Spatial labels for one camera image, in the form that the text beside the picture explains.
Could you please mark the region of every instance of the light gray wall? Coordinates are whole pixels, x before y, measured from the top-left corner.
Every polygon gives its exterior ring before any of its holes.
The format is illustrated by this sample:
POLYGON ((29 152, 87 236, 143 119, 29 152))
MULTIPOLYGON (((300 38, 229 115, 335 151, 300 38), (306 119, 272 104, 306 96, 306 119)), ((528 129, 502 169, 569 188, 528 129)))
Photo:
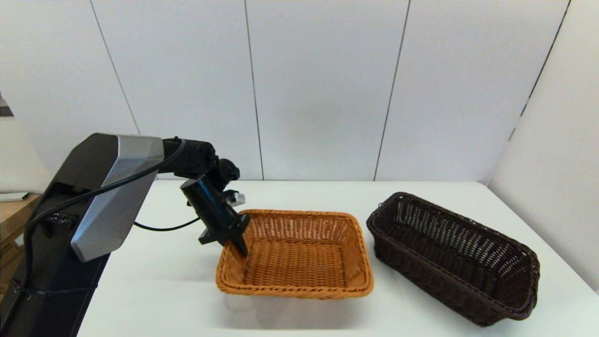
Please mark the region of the light gray wall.
POLYGON ((486 182, 566 4, 0 2, 0 87, 51 174, 100 131, 245 179, 486 182))
POLYGON ((599 290, 599 2, 572 1, 489 187, 599 290))

